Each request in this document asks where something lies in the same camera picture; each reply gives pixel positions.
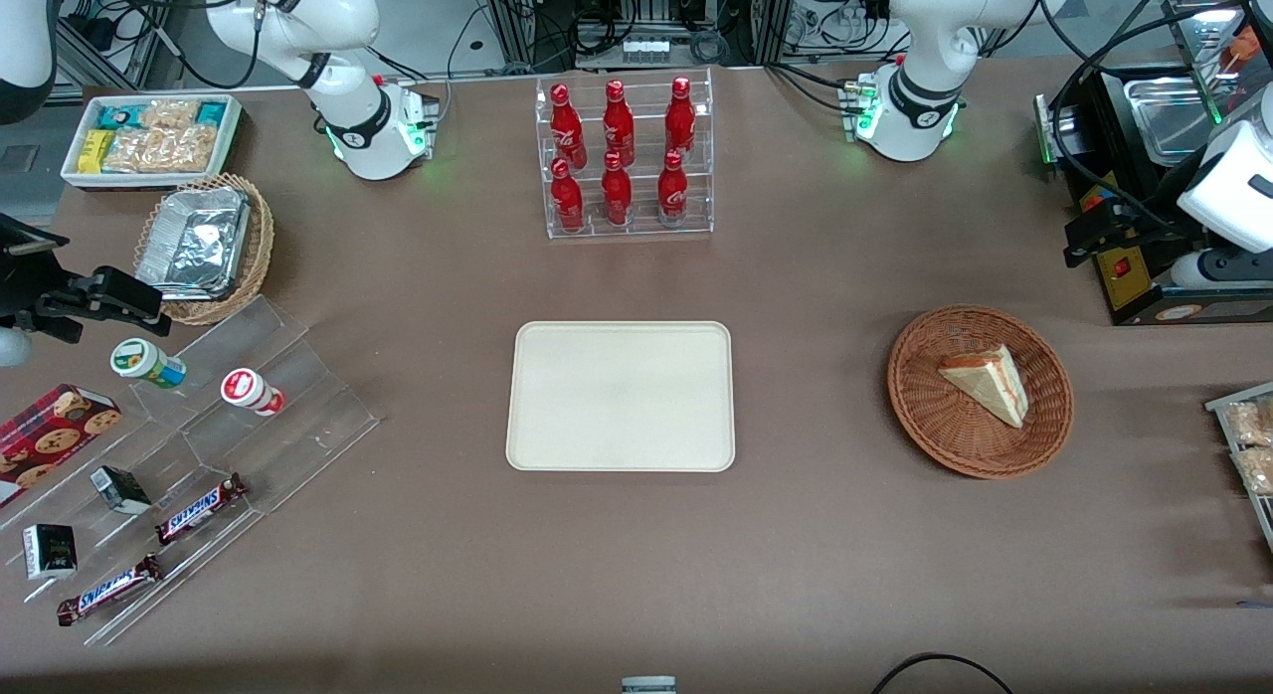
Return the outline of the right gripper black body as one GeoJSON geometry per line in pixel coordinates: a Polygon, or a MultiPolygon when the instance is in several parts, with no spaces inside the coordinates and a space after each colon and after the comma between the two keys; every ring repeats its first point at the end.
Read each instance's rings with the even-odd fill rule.
{"type": "Polygon", "coordinates": [[[67,273],[53,250],[69,238],[1,214],[1,323],[15,323],[46,292],[67,285],[67,273]]]}

